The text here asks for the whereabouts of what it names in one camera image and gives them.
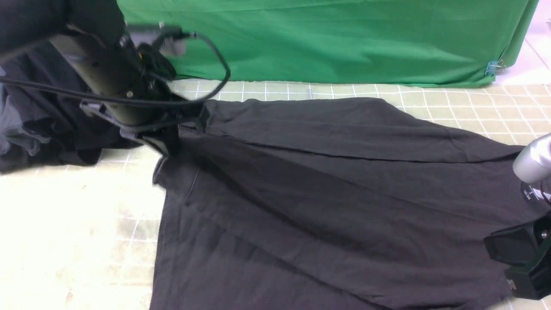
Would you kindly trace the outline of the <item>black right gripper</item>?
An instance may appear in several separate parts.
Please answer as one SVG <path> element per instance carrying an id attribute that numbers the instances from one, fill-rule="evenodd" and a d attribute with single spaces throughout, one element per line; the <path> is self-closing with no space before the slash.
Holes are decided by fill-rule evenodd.
<path id="1" fill-rule="evenodd" d="M 490 259 L 506 264 L 515 298 L 541 300 L 551 294 L 551 220 L 537 220 L 492 232 L 484 238 Z"/>

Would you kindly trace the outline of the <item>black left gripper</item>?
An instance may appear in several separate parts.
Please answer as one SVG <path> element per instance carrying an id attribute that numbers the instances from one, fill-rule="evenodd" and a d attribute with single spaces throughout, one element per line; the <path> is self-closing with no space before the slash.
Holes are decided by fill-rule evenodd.
<path id="1" fill-rule="evenodd" d="M 181 149 L 179 126 L 193 122 L 195 129 L 205 131 L 210 112 L 204 104 L 191 108 L 162 108 L 161 112 L 139 125 L 120 122 L 105 104 L 83 101 L 81 110 L 118 127 L 121 137 L 146 145 L 163 156 L 175 156 Z"/>

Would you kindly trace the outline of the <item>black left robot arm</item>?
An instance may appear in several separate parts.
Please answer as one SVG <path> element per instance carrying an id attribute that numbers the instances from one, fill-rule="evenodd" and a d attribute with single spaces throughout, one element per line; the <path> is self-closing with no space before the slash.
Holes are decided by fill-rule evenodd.
<path id="1" fill-rule="evenodd" d="M 171 92 L 174 68 L 159 43 L 135 45 L 115 0 L 3 0 L 1 62 L 49 41 L 91 89 L 57 90 L 39 83 L 5 83 L 81 99 L 87 114 L 120 129 L 123 138 L 164 156 L 180 149 L 179 124 L 197 119 L 202 99 Z"/>

